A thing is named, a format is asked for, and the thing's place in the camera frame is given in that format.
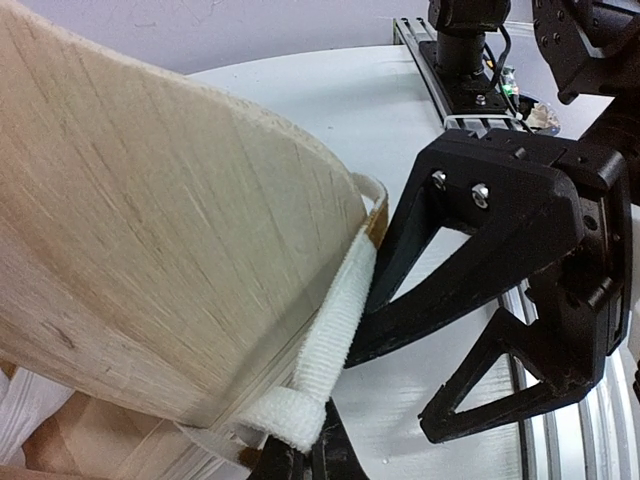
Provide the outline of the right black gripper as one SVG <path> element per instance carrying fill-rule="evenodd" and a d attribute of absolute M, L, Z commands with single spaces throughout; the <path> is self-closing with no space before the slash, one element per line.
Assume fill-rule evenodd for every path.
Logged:
<path fill-rule="evenodd" d="M 398 296 L 442 228 L 468 238 Z M 628 332 L 632 251 L 628 172 L 616 150 L 504 129 L 449 130 L 415 160 L 346 365 L 420 340 L 552 263 L 529 279 L 534 324 L 560 365 L 558 397 L 581 400 Z"/>

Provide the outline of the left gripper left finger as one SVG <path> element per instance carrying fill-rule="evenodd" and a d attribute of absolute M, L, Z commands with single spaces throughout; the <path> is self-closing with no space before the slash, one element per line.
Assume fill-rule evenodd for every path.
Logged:
<path fill-rule="evenodd" d="M 254 468 L 254 480 L 312 479 L 312 455 L 269 436 Z"/>

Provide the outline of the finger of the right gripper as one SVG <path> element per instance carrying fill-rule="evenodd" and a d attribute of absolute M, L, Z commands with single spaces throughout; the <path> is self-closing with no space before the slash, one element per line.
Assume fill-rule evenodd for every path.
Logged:
<path fill-rule="evenodd" d="M 593 360 L 593 339 L 573 324 L 527 324 L 500 307 L 425 405 L 420 427 L 440 444 L 575 404 L 594 385 Z"/>

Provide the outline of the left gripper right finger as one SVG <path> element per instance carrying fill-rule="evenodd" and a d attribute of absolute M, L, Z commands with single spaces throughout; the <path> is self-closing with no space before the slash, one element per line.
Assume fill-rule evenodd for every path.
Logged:
<path fill-rule="evenodd" d="M 368 480 L 332 399 L 326 419 L 310 454 L 311 478 L 317 480 Z"/>

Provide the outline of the bear print cushion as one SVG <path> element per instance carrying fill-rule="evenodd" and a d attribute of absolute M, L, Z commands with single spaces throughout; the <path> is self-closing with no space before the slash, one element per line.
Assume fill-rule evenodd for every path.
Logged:
<path fill-rule="evenodd" d="M 292 374 L 221 433 L 175 425 L 100 401 L 23 368 L 1 378 L 1 475 L 5 479 L 254 479 L 269 436 L 311 454 L 326 404 L 362 316 L 388 194 L 354 176 L 371 201 L 297 350 Z"/>

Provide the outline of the wooden pet bed frame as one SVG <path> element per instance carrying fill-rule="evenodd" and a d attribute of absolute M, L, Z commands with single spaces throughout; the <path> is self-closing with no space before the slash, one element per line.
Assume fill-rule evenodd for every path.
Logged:
<path fill-rule="evenodd" d="M 293 372 L 371 207 L 355 175 L 253 102 L 3 2 L 2 360 L 228 430 Z"/>

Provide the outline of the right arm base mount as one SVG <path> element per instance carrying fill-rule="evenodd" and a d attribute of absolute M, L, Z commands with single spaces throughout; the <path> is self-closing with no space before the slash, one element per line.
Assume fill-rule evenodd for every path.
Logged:
<path fill-rule="evenodd" d="M 502 115 L 507 103 L 498 84 L 485 73 L 486 34 L 439 32 L 435 40 L 420 40 L 418 49 L 434 81 L 445 116 Z"/>

